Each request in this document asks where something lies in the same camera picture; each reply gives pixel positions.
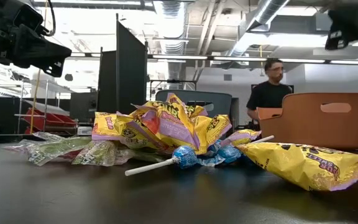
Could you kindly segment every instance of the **white lollipop stick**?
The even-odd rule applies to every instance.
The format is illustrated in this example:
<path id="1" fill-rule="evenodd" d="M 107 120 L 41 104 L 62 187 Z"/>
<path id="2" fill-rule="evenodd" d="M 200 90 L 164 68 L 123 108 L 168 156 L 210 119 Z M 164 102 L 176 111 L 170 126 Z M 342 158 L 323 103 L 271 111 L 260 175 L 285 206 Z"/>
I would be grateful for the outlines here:
<path id="1" fill-rule="evenodd" d="M 130 175 L 134 175 L 134 174 L 140 174 L 141 172 L 146 172 L 152 169 L 157 169 L 163 166 L 167 166 L 167 165 L 171 165 L 174 163 L 177 163 L 178 159 L 176 158 L 172 158 L 172 159 L 167 159 L 166 161 L 163 162 L 159 162 L 156 164 L 151 164 L 148 166 L 143 166 L 143 167 L 139 167 L 139 168 L 135 168 L 135 169 L 131 169 L 131 170 L 127 170 L 125 171 L 125 176 L 130 176 Z"/>
<path id="2" fill-rule="evenodd" d="M 267 136 L 266 138 L 262 138 L 262 139 L 253 141 L 253 142 L 251 142 L 251 143 L 258 143 L 258 142 L 269 141 L 269 140 L 271 140 L 271 139 L 273 139 L 273 138 L 274 138 L 274 136 Z"/>

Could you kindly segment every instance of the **lollipop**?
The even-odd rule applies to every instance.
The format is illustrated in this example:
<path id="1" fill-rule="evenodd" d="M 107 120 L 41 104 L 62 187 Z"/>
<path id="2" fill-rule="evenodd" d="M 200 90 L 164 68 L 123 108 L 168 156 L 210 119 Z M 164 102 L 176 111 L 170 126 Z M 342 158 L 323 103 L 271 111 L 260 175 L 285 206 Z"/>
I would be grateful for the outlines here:
<path id="1" fill-rule="evenodd" d="M 170 164 L 177 164 L 180 168 L 185 169 L 187 167 L 191 167 L 197 164 L 197 156 L 194 150 L 190 146 L 180 146 L 179 148 L 174 150 L 171 159 L 167 159 L 166 161 L 152 164 L 149 166 L 127 170 L 125 171 L 125 175 L 129 176 L 129 175 L 139 174 L 141 172 L 146 172 Z"/>

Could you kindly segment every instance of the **dark table surface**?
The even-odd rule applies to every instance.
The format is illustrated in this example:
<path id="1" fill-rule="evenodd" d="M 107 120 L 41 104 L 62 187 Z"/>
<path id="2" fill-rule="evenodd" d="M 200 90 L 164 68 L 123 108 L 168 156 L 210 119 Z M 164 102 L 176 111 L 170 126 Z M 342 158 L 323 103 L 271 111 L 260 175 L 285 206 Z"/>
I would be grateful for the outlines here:
<path id="1" fill-rule="evenodd" d="M 144 164 L 37 167 L 0 146 L 0 223 L 358 223 L 358 183 L 307 192 L 247 164 L 124 176 Z"/>

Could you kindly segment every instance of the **fluorescent light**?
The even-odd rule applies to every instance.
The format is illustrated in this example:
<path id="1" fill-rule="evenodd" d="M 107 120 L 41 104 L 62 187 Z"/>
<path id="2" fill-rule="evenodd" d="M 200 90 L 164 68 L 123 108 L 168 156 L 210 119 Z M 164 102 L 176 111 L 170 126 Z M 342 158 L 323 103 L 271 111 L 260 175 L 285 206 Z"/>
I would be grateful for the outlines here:
<path id="1" fill-rule="evenodd" d="M 34 2 L 45 2 L 45 0 L 34 0 Z M 73 3 L 73 4 L 117 4 L 140 6 L 137 1 L 98 1 L 98 0 L 52 0 L 52 3 Z M 153 6 L 151 2 L 146 2 L 145 6 Z"/>
<path id="2" fill-rule="evenodd" d="M 358 65 L 358 60 L 332 60 L 330 63 L 338 65 Z"/>
<path id="3" fill-rule="evenodd" d="M 214 57 L 214 60 L 220 61 L 237 61 L 237 62 L 265 62 L 266 58 L 253 57 Z"/>
<path id="4" fill-rule="evenodd" d="M 84 53 L 76 53 L 76 52 L 74 52 L 74 53 L 71 53 L 71 56 L 72 57 L 85 57 L 85 54 Z"/>
<path id="5" fill-rule="evenodd" d="M 173 62 L 173 63 L 186 63 L 186 60 L 168 60 L 168 59 L 159 59 L 158 62 Z"/>
<path id="6" fill-rule="evenodd" d="M 156 59 L 178 59 L 178 60 L 206 60 L 207 56 L 197 55 L 153 55 Z"/>
<path id="7" fill-rule="evenodd" d="M 316 60 L 316 59 L 291 59 L 291 58 L 280 58 L 283 62 L 293 62 L 293 63 L 324 63 L 325 60 Z"/>
<path id="8" fill-rule="evenodd" d="M 158 40 L 158 41 L 161 41 L 161 42 L 189 42 L 188 39 L 165 39 L 165 38 L 159 38 L 159 37 L 153 37 L 152 40 Z"/>
<path id="9" fill-rule="evenodd" d="M 265 44 L 281 47 L 324 47 L 326 41 L 326 35 L 272 34 Z"/>
<path id="10" fill-rule="evenodd" d="M 321 9 L 321 7 L 285 6 L 278 11 L 277 15 L 280 15 L 280 16 L 313 16 L 316 14 L 317 9 Z"/>

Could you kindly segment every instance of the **green candy wrapper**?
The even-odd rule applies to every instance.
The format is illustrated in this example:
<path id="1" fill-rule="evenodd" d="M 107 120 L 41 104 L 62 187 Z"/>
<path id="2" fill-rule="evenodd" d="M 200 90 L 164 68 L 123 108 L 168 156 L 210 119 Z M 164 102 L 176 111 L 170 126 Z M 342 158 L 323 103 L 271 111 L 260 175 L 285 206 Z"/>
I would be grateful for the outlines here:
<path id="1" fill-rule="evenodd" d="M 73 165 L 113 166 L 117 146 L 111 141 L 91 141 L 77 155 Z"/>
<path id="2" fill-rule="evenodd" d="M 58 156 L 83 149 L 89 142 L 90 137 L 77 137 L 29 146 L 29 162 L 42 166 Z"/>

